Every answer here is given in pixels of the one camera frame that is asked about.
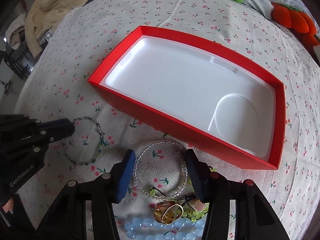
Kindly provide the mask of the left hand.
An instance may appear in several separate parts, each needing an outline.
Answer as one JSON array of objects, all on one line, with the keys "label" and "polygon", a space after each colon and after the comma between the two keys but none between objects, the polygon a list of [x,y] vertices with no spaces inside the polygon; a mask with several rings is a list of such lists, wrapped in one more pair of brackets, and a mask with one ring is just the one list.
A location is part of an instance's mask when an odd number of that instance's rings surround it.
[{"label": "left hand", "polygon": [[2,207],[5,213],[13,213],[14,209],[14,200],[11,197],[9,201]]}]

